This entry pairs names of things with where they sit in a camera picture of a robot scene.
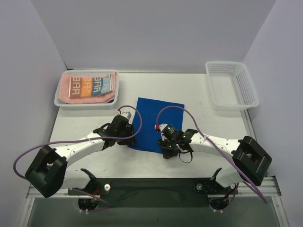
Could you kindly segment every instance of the blue towel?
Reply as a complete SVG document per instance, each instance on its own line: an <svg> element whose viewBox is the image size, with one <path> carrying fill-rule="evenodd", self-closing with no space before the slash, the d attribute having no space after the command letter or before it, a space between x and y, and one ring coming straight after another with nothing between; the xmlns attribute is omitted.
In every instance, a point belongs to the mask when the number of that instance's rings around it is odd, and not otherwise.
<svg viewBox="0 0 303 227"><path fill-rule="evenodd" d="M142 116L142 128L136 135L137 142L129 147L136 150L150 151L162 153L158 140L161 138L159 132L155 131L155 123L158 113L161 109L169 105L177 105L184 108L183 104L169 103L159 100L138 98L137 110ZM159 124L172 124L176 129L182 129L183 111L177 108L169 108L162 112L159 118ZM140 126L140 118L135 114L134 131L137 131Z"/></svg>

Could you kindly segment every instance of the plastic basket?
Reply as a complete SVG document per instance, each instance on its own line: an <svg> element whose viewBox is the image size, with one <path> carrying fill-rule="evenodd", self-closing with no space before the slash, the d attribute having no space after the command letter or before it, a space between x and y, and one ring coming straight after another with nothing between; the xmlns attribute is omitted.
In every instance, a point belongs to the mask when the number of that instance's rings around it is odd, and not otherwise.
<svg viewBox="0 0 303 227"><path fill-rule="evenodd" d="M205 66L215 110L246 110L259 105L250 74L243 63L209 61Z"/></svg>
<svg viewBox="0 0 303 227"><path fill-rule="evenodd" d="M64 73L69 73L74 76L98 76L100 73L110 73L110 72L117 72L116 70L68 70ZM116 103L119 93L119 72L117 72L117 78L116 78L116 93L115 98L111 103L86 103L86 104L67 104L64 102L61 102L58 99L59 95L59 89L60 89L60 82L58 83L58 87L55 94L54 104L59 107L69 108L69 109L88 109L88 108L98 108L98 109L112 109L113 105Z"/></svg>

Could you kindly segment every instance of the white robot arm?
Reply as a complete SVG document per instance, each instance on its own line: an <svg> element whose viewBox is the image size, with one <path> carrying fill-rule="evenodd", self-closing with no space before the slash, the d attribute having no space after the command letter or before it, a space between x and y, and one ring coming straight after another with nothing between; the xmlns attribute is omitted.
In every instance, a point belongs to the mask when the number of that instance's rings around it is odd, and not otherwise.
<svg viewBox="0 0 303 227"><path fill-rule="evenodd" d="M134 137L127 140L117 139L134 134L133 125L128 123L130 118L130 112L123 112L111 123L78 140L78 143L55 148L42 147L28 168L25 178L46 198L59 189L85 188L92 180L92 174L86 169L72 171L68 167L87 155L113 146L116 142L119 145L134 144Z"/></svg>
<svg viewBox="0 0 303 227"><path fill-rule="evenodd" d="M170 124L161 124L158 131L161 132L161 139L158 143L161 146L164 158L170 158L180 153L191 153L192 155L193 152L205 152L222 156L213 144L206 139L208 137L222 152L233 159L235 165L255 185L261 185L272 161L269 154L249 136L245 136L242 140L231 140L209 135L203 137L197 130L187 129L183 132L175 129ZM212 179L223 188L244 181L233 166L218 169Z"/></svg>

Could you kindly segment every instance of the screw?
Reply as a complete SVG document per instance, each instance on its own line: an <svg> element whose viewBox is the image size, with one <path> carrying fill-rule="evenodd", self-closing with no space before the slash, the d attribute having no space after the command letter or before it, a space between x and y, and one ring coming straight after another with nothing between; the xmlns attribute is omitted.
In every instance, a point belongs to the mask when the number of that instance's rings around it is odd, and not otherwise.
<svg viewBox="0 0 303 227"><path fill-rule="evenodd" d="M109 184L105 184L105 185L104 185L104 190L105 190L106 192L108 192L108 191L110 190L110 185L109 185Z"/></svg>
<svg viewBox="0 0 303 227"><path fill-rule="evenodd" d="M201 183L198 183L196 188L200 191L203 189L203 185Z"/></svg>

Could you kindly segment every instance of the gray wall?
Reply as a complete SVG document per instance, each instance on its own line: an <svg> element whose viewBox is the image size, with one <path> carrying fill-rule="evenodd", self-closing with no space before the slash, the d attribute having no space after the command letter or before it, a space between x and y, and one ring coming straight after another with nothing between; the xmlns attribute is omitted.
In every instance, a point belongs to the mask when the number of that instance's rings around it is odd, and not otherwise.
<svg viewBox="0 0 303 227"><path fill-rule="evenodd" d="M243 61L276 0L32 0L68 68Z"/></svg>
<svg viewBox="0 0 303 227"><path fill-rule="evenodd" d="M277 0L244 63L260 106L250 110L259 143L270 153L290 225L303 223L303 2Z"/></svg>
<svg viewBox="0 0 303 227"><path fill-rule="evenodd" d="M65 70L47 30L28 0L0 2L1 226L15 226L29 183L12 170L22 151L49 140L57 109L53 95ZM18 165L24 173L33 155Z"/></svg>

